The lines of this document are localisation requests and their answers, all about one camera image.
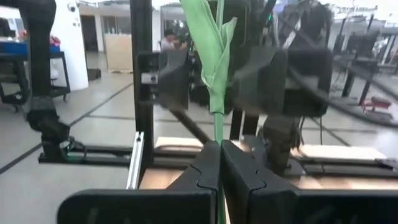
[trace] wooden board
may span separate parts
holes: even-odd
[[[245,150],[245,145],[235,142],[237,146]],[[164,150],[194,150],[198,151],[202,144],[197,139],[189,138],[158,138],[156,147],[164,147]],[[346,159],[375,159],[385,158],[385,155],[371,147],[346,147],[346,146],[311,146],[305,145],[300,149],[308,157],[329,157]],[[296,149],[292,154],[300,156]],[[165,189],[179,175],[180,170],[155,170],[148,169],[142,180],[141,189]],[[364,179],[352,177],[301,177],[300,179],[290,180],[297,187],[302,189],[396,189],[398,190],[398,180],[387,179]]]
[[[105,34],[108,70],[132,71],[131,35]]]

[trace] black floor line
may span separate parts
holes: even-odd
[[[129,88],[130,86],[132,86],[133,83],[128,84],[127,86],[125,86],[124,88],[122,88],[121,90],[117,91],[115,94],[111,95],[109,98],[107,98],[106,100],[104,100],[102,103],[100,103],[99,105],[95,106],[93,109],[89,110],[87,113],[83,114],[82,116],[80,116],[78,119],[72,121],[69,125],[72,127],[75,124],[79,123],[81,120],[83,120],[84,118],[86,118],[87,116],[89,116],[91,113],[93,113],[94,111],[98,110],[98,108],[102,107],[105,103],[109,102],[110,100],[112,100],[115,96],[118,96],[120,93],[122,93],[124,90],[126,90],[127,88]],[[7,170],[11,169],[12,167],[14,167],[15,165],[17,165],[18,163],[20,163],[21,161],[23,161],[24,159],[26,159],[28,156],[32,155],[35,151],[39,150],[42,147],[42,144],[38,144],[36,146],[34,146],[32,149],[29,149],[27,152],[23,153],[22,155],[20,155],[19,157],[17,157],[16,159],[14,159],[13,161],[11,161],[10,163],[8,163],[7,165],[3,166],[2,168],[0,168],[0,175],[5,173]]]
[[[107,116],[107,115],[94,115],[91,114],[87,116],[88,118],[101,118],[101,119],[120,119],[120,120],[126,120],[126,121],[135,121],[135,118],[132,117],[120,117],[120,116]],[[165,122],[165,123],[179,123],[178,120],[174,119],[155,119],[155,122]],[[212,121],[196,121],[196,124],[210,124],[213,125],[214,122]],[[340,129],[340,128],[328,128],[330,131],[336,131],[336,132],[346,132],[346,133],[369,133],[369,134],[376,134],[377,130],[372,130],[372,129]],[[314,127],[303,127],[303,130],[307,131],[319,131],[320,128],[314,128]]]
[[[313,122],[315,122],[315,124],[317,124],[320,128],[322,128],[322,130],[326,131],[328,134],[330,134],[331,136],[333,136],[337,141],[339,141],[340,143],[342,143],[345,146],[351,146],[348,142],[346,142],[344,139],[340,138],[338,135],[336,135],[333,131],[331,131],[330,129],[324,127],[323,125],[321,125],[317,120],[315,119],[311,119]]]

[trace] red object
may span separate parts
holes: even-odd
[[[19,33],[19,38],[22,41],[25,41],[27,39],[27,36],[28,33],[26,32],[26,30]],[[50,35],[50,44],[58,47],[59,45],[61,45],[61,40],[58,37]]]
[[[379,98],[379,97],[372,97],[370,100],[366,100],[363,102],[361,105],[363,113],[367,114],[368,109],[367,107],[372,107],[371,111],[375,111],[376,108],[382,108],[382,109],[388,109],[391,106],[391,102],[387,99],[384,98]]]

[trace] window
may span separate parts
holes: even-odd
[[[130,17],[117,17],[116,26],[119,34],[131,34]]]
[[[113,16],[104,16],[103,17],[104,24],[104,33],[105,34],[116,34],[118,29],[116,27],[116,18]]]
[[[164,29],[172,29],[177,35],[185,35],[188,33],[188,24],[186,21],[165,20]]]

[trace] blue container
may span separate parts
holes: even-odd
[[[27,54],[26,42],[0,42],[0,49],[2,53],[6,54]],[[60,52],[60,46],[50,45],[50,52]]]

